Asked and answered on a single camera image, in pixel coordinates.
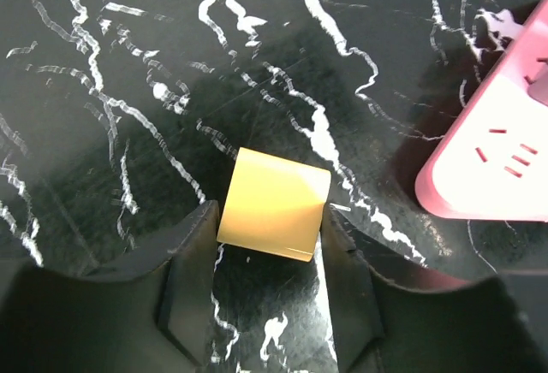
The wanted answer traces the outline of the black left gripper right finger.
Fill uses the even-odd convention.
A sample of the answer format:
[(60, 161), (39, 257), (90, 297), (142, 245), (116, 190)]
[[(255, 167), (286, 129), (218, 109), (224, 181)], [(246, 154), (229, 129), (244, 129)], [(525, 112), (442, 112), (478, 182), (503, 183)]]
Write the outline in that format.
[(322, 258), (341, 372), (544, 372), (547, 274), (465, 281), (324, 211)]

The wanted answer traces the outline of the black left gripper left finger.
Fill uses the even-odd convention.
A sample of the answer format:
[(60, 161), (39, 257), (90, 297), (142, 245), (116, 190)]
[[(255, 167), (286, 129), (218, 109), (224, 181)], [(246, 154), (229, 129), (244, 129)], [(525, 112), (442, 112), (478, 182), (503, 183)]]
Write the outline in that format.
[(200, 205), (87, 275), (1, 261), (4, 372), (196, 372), (211, 349), (219, 210)]

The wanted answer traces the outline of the orange plug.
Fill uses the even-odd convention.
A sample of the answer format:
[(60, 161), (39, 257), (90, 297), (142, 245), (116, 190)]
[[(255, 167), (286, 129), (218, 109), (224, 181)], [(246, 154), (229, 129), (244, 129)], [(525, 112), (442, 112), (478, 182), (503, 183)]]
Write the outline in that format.
[(330, 186), (326, 169), (242, 147), (217, 241), (309, 262)]

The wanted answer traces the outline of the pink triangular socket base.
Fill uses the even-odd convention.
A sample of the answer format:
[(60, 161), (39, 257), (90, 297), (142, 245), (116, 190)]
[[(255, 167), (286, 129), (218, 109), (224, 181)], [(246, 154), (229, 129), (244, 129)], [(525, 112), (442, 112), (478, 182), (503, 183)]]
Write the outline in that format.
[(420, 205), (453, 219), (547, 219), (547, 2), (418, 173)]

